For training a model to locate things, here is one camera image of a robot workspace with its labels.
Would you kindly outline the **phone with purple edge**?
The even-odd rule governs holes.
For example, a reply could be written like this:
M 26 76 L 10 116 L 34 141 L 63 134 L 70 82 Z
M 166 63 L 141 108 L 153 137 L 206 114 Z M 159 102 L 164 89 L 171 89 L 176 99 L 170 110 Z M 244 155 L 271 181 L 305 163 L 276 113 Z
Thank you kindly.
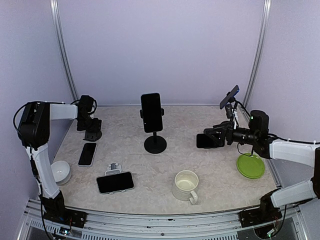
M 206 134 L 199 133 L 196 135 L 196 147 L 198 149 L 214 149 L 218 148 L 219 144 Z

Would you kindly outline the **black round-base phone stand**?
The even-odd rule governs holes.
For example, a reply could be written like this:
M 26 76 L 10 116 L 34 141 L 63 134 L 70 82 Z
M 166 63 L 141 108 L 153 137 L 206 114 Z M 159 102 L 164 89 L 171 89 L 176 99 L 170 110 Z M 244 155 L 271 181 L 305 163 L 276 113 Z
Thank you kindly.
M 163 108 L 161 108 L 161 110 L 163 119 L 163 115 L 165 112 Z M 140 110 L 139 113 L 140 117 L 143 119 L 142 110 Z M 147 137 L 144 141 L 144 149 L 151 154 L 160 154 L 167 148 L 167 142 L 162 136 L 157 135 L 157 132 L 151 133 L 152 136 Z

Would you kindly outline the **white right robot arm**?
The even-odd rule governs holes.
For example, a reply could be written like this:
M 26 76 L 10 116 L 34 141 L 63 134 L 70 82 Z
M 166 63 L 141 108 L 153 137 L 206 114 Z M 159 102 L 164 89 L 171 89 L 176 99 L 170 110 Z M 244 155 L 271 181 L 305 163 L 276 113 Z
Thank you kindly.
M 232 126 L 232 121 L 224 121 L 203 133 L 213 141 L 215 148 L 238 143 L 251 145 L 254 153 L 263 159 L 280 160 L 309 166 L 313 177 L 294 185 L 273 190 L 260 199 L 256 218 L 266 222 L 276 209 L 290 204 L 313 200 L 320 197 L 320 144 L 283 139 L 269 132 L 269 116 L 261 110 L 252 110 L 248 127 Z

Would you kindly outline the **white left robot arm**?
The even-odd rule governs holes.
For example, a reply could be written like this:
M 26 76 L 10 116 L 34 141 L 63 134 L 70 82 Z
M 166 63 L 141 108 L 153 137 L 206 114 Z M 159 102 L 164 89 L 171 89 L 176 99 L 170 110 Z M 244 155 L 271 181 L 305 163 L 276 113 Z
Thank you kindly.
M 39 187 L 40 201 L 45 211 L 61 223 L 70 218 L 70 211 L 65 207 L 63 194 L 54 179 L 49 160 L 50 123 L 56 120 L 76 120 L 77 131 L 84 131 L 85 139 L 95 142 L 102 136 L 102 121 L 94 117 L 97 106 L 97 101 L 89 95 L 82 95 L 71 104 L 31 101 L 20 108 L 23 113 L 19 124 L 14 126 L 28 154 L 32 174 Z

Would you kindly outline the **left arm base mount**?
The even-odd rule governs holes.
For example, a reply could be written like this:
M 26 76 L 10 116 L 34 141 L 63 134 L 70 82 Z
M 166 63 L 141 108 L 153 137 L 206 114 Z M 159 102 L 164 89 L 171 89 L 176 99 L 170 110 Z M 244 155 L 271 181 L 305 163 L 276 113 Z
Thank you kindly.
M 87 213 L 84 211 L 66 208 L 62 216 L 45 212 L 43 218 L 54 223 L 83 229 L 87 219 Z

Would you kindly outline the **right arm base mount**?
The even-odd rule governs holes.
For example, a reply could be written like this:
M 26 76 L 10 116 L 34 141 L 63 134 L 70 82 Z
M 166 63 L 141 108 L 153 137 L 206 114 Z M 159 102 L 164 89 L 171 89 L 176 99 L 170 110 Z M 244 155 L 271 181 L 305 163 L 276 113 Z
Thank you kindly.
M 281 210 L 276 208 L 271 211 L 262 211 L 260 208 L 242 210 L 238 213 L 242 228 L 260 225 L 282 218 Z

